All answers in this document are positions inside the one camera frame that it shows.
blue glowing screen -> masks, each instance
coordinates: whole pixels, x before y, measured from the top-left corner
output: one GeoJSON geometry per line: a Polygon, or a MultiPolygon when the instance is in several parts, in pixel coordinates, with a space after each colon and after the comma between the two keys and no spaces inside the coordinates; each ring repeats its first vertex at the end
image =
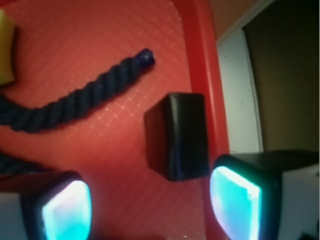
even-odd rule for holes
{"type": "Polygon", "coordinates": [[[47,240],[87,239],[92,219],[88,185],[71,182],[43,206],[42,217],[47,240]]]}
{"type": "Polygon", "coordinates": [[[261,188],[225,166],[212,171],[210,198],[216,220],[232,240],[257,240],[261,188]]]}

textured diamond pattern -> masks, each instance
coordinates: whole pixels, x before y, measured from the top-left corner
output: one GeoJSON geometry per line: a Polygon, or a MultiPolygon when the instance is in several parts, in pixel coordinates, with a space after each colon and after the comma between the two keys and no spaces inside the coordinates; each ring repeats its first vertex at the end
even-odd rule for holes
{"type": "Polygon", "coordinates": [[[0,126],[0,150],[79,171],[93,198],[94,239],[204,239],[201,181],[166,181],[147,167],[143,114],[168,92],[190,92],[181,19],[169,0],[18,0],[16,82],[27,107],[67,95],[143,48],[156,66],[81,120],[37,134],[0,126]]]}

red tray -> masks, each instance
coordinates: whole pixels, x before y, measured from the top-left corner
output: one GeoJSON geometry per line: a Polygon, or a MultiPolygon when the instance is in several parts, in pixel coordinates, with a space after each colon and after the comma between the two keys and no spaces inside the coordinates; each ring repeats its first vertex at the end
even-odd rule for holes
{"type": "Polygon", "coordinates": [[[92,239],[221,239],[208,178],[169,182],[146,160],[143,115],[168,92],[206,98],[210,163],[229,152],[206,0],[0,0],[18,26],[14,84],[26,107],[67,95],[143,48],[156,66],[81,120],[37,134],[0,126],[0,151],[78,171],[90,186],[92,239]]]}

rope end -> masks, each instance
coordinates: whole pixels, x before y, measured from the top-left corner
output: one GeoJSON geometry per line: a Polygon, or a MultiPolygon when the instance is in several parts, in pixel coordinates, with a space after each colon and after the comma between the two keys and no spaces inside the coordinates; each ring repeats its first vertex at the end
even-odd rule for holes
{"type": "Polygon", "coordinates": [[[150,68],[152,65],[156,64],[154,53],[147,48],[143,49],[141,52],[135,55],[133,59],[138,62],[142,72],[150,68]]]}

brown wall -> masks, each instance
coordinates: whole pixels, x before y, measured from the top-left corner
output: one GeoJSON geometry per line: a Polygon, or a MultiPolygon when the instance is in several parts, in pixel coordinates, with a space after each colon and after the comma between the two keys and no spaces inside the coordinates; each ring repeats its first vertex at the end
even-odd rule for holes
{"type": "Polygon", "coordinates": [[[259,0],[209,0],[218,40],[259,0]]]}

